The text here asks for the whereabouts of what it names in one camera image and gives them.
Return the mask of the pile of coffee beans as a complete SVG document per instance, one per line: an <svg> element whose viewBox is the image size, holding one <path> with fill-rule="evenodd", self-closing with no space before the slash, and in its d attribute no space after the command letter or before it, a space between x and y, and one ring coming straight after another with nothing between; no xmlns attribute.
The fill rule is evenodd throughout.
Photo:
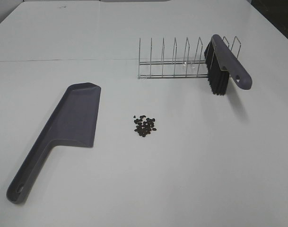
<svg viewBox="0 0 288 227"><path fill-rule="evenodd" d="M150 135L153 131L157 131L157 128L155 127L155 118L149 118L146 115L134 115L133 122L135 124L134 131L140 137L146 137L147 135Z"/></svg>

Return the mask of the grey plastic dustpan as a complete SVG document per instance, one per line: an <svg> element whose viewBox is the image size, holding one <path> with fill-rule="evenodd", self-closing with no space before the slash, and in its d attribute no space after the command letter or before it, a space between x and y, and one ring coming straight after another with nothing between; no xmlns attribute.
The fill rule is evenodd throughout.
<svg viewBox="0 0 288 227"><path fill-rule="evenodd" d="M100 94L101 87L89 82L66 89L7 189L10 202L21 204L27 200L54 147L93 147Z"/></svg>

